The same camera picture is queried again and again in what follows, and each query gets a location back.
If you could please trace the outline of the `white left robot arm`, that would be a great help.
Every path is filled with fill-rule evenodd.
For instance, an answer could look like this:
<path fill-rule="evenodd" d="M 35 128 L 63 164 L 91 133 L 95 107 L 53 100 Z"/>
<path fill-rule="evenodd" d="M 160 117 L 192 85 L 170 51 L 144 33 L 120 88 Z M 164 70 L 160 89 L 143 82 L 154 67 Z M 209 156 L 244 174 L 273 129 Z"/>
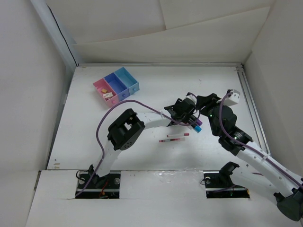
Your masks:
<path fill-rule="evenodd" d="M 108 128 L 107 142 L 103 146 L 99 139 L 99 130 L 105 118 L 114 108 L 124 103 L 134 102 L 147 109 L 149 112 L 136 113 L 133 109 L 126 109 Z M 191 127 L 195 132 L 201 131 L 202 122 L 199 116 L 194 116 L 196 111 L 196 96 L 188 93 L 184 99 L 178 99 L 175 104 L 166 106 L 161 110 L 155 110 L 136 100 L 125 100 L 111 107 L 101 119 L 97 131 L 97 142 L 102 154 L 99 160 L 88 169 L 89 182 L 94 187 L 101 187 L 105 183 L 105 177 L 119 154 L 129 149 L 139 138 L 143 130 L 157 127 L 170 127 L 180 125 Z"/>

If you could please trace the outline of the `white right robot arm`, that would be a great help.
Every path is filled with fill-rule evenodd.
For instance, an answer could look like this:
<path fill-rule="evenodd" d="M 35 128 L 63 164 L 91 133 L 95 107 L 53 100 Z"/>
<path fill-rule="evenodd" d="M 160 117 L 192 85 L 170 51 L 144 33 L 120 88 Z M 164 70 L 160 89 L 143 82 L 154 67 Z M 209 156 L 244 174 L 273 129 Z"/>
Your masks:
<path fill-rule="evenodd" d="M 245 173 L 238 164 L 230 162 L 221 168 L 219 181 L 224 186 L 233 183 L 255 189 L 273 201 L 287 218 L 300 221 L 303 217 L 303 178 L 272 158 L 236 126 L 237 116 L 230 107 L 236 105 L 239 98 L 232 90 L 223 98 L 214 93 L 196 98 L 196 108 L 208 117 L 211 132 L 219 138 L 219 144 L 258 171 L 256 175 Z"/>

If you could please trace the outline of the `white pen pink cap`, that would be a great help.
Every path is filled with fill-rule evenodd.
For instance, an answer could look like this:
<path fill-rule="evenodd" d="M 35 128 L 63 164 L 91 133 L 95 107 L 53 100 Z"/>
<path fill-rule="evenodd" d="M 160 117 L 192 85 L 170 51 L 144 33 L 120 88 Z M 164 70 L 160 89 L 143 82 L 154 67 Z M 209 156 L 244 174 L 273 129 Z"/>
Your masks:
<path fill-rule="evenodd" d="M 179 134 L 168 134 L 167 138 L 180 138 L 180 137 L 187 137 L 190 133 L 179 133 Z"/>

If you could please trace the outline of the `red gel pen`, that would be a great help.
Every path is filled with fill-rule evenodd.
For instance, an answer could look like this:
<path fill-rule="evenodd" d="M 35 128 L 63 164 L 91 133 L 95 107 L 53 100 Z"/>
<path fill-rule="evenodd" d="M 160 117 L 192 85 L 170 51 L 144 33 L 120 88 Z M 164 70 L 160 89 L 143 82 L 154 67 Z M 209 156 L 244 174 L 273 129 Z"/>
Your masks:
<path fill-rule="evenodd" d="M 165 139 L 165 140 L 159 140 L 159 143 L 162 142 L 173 142 L 173 141 L 185 141 L 186 138 L 173 138 L 173 139 Z"/>

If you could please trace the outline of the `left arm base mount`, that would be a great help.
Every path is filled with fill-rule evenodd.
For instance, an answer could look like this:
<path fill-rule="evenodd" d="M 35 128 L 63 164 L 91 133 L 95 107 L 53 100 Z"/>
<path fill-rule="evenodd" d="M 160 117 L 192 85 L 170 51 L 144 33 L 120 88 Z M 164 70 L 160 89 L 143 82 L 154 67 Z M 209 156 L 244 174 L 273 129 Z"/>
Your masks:
<path fill-rule="evenodd" d="M 84 189 L 90 179 L 93 170 L 78 170 L 76 172 L 77 188 L 76 199 L 119 199 L 121 172 L 113 171 L 109 174 L 98 177 L 94 175 L 88 186 Z"/>

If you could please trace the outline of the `white eraser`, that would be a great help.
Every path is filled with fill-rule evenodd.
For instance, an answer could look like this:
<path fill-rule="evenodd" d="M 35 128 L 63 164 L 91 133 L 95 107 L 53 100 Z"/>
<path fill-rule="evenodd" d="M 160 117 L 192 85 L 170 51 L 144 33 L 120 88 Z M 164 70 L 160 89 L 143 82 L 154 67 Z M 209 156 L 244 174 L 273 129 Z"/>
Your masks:
<path fill-rule="evenodd" d="M 104 98 L 111 98 L 113 96 L 112 92 L 103 94 Z"/>

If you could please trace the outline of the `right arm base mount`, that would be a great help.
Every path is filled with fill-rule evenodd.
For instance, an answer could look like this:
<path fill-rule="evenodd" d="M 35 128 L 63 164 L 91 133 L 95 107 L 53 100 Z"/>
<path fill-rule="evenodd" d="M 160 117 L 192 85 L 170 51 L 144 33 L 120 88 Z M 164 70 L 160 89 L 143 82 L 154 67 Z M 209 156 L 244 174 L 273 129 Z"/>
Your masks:
<path fill-rule="evenodd" d="M 238 167 L 240 167 L 238 164 L 228 162 L 220 170 L 204 171 L 200 184 L 205 187 L 206 197 L 208 199 L 249 199 L 249 190 L 235 185 L 230 178 L 232 172 Z"/>

